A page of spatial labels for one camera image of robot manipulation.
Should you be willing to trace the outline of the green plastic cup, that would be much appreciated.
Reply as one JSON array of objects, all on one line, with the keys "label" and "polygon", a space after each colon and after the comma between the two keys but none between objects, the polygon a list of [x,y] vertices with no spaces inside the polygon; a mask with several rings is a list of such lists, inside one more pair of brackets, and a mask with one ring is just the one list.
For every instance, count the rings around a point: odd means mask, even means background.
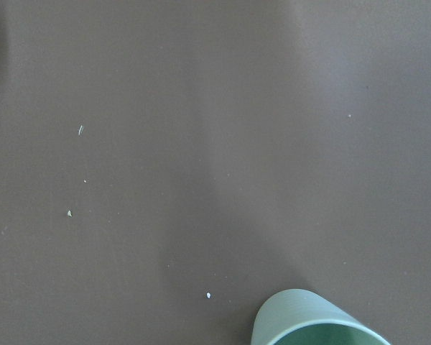
[{"label": "green plastic cup", "polygon": [[253,325],[251,344],[388,344],[316,293],[288,289],[268,298]]}]

